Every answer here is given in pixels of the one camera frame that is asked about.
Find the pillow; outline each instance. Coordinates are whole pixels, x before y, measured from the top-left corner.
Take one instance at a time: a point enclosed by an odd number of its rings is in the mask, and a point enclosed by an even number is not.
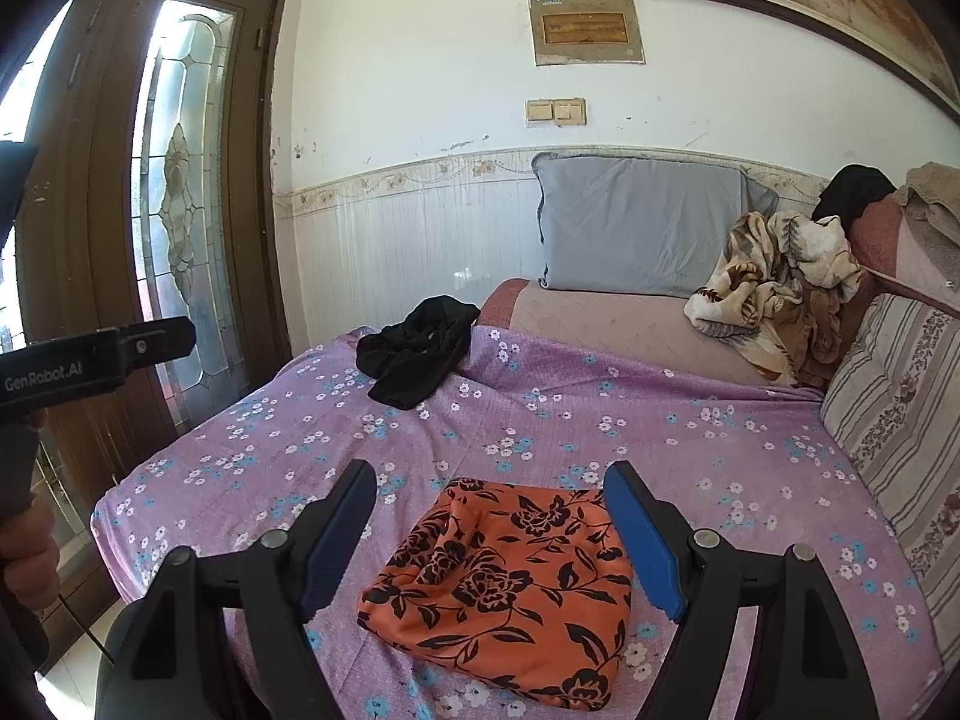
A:
[[[890,292],[938,303],[960,317],[960,290],[947,286],[944,274],[914,239],[904,209],[892,194],[868,205],[853,223],[850,247],[862,266],[895,279],[885,283]]]
[[[893,526],[951,669],[960,661],[960,320],[880,295],[821,416]]]
[[[541,153],[539,226],[551,290],[689,298],[741,214],[779,196],[732,167]]]

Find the floor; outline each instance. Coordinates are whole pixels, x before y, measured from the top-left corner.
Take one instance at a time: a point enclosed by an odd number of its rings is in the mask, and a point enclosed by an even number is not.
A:
[[[91,626],[90,632],[97,640],[107,638],[107,631],[122,608],[123,602],[117,601]],[[100,650],[83,635],[46,677],[37,677],[40,692],[58,720],[93,720],[99,665]]]

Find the human hand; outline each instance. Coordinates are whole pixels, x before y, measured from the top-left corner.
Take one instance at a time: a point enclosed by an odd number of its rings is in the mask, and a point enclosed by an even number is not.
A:
[[[44,413],[31,415],[37,428]],[[54,512],[42,498],[34,497],[30,509],[0,525],[0,557],[9,563],[3,569],[3,583],[16,600],[32,610],[47,608],[59,592],[59,548],[50,533]]]

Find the orange floral cloth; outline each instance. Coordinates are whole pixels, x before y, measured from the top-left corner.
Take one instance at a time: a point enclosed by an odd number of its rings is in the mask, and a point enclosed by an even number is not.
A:
[[[358,622],[498,688],[601,709],[631,575],[600,490],[454,479],[361,594]]]

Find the screw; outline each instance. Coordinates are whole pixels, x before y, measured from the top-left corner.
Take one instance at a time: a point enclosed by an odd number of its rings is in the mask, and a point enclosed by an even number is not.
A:
[[[702,530],[693,533],[693,541],[696,542],[697,546],[704,549],[713,549],[720,546],[720,536],[717,535],[716,531],[708,528],[702,528]]]
[[[289,536],[287,536],[286,531],[281,531],[280,528],[276,528],[275,530],[264,533],[264,535],[260,537],[260,543],[267,549],[278,549],[285,545],[287,538],[289,538]]]
[[[794,544],[793,557],[803,562],[810,562],[817,557],[817,551],[809,544]]]
[[[193,555],[193,550],[190,547],[175,547],[167,555],[167,560],[170,565],[183,565],[190,560],[191,555]]]

